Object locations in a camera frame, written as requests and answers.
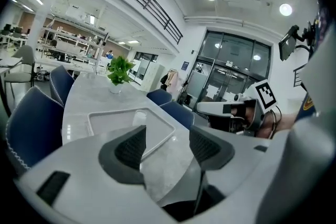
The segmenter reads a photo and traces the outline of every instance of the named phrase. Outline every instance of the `glass door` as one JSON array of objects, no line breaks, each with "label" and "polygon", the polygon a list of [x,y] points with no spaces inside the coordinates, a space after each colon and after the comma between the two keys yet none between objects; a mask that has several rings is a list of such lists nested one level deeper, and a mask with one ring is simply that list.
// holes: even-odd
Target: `glass door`
[{"label": "glass door", "polygon": [[237,93],[244,89],[247,77],[226,68],[214,66],[205,83],[198,102],[233,101]]}]

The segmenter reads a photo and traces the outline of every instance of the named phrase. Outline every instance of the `glass wall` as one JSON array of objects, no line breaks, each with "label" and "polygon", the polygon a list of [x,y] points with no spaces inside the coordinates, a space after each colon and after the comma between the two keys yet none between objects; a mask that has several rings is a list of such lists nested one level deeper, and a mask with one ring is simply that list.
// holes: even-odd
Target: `glass wall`
[{"label": "glass wall", "polygon": [[144,54],[137,52],[134,56],[133,63],[135,66],[129,71],[128,76],[136,83],[140,84],[146,74],[150,62],[156,62],[157,55]]},{"label": "glass wall", "polygon": [[234,99],[253,83],[268,77],[270,47],[255,40],[209,31],[190,74],[184,104]]}]

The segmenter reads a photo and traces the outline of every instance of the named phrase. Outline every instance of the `marble tabletop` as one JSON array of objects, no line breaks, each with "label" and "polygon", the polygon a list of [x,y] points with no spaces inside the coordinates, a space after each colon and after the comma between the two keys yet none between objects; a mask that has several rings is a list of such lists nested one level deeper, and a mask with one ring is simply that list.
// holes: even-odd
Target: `marble tabletop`
[{"label": "marble tabletop", "polygon": [[141,165],[146,190],[154,201],[159,201],[176,185],[191,163],[189,131],[132,85],[125,83],[119,94],[113,94],[109,91],[110,83],[107,77],[88,73],[78,76],[64,109],[63,144],[90,135],[88,114],[91,112],[151,109],[176,129],[173,136]]}]

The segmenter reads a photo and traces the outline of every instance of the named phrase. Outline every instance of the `sign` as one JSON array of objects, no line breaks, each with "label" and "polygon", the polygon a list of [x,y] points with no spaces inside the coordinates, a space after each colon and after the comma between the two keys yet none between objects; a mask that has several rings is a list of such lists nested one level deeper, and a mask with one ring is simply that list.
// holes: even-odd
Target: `sign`
[{"label": "sign", "polygon": [[189,62],[184,62],[181,69],[182,70],[187,70],[188,65],[189,65]]}]

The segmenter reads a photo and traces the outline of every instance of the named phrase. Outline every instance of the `chair back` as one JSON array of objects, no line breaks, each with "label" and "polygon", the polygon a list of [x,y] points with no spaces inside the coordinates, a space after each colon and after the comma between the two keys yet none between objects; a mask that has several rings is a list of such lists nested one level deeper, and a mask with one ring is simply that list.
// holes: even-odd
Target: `chair back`
[{"label": "chair back", "polygon": [[35,63],[33,48],[28,45],[22,45],[21,48],[19,48],[18,51],[14,53],[13,57],[22,57],[21,63],[24,65],[33,66]]},{"label": "chair back", "polygon": [[162,89],[147,93],[147,97],[157,105],[163,105],[172,100],[172,95]]},{"label": "chair back", "polygon": [[160,106],[170,116],[190,130],[194,124],[194,114],[176,102],[169,102]]},{"label": "chair back", "polygon": [[58,102],[32,87],[10,116],[7,145],[25,169],[62,146],[63,111]]},{"label": "chair back", "polygon": [[74,79],[64,66],[59,66],[50,73],[51,97],[63,107],[65,106],[73,82]]}]

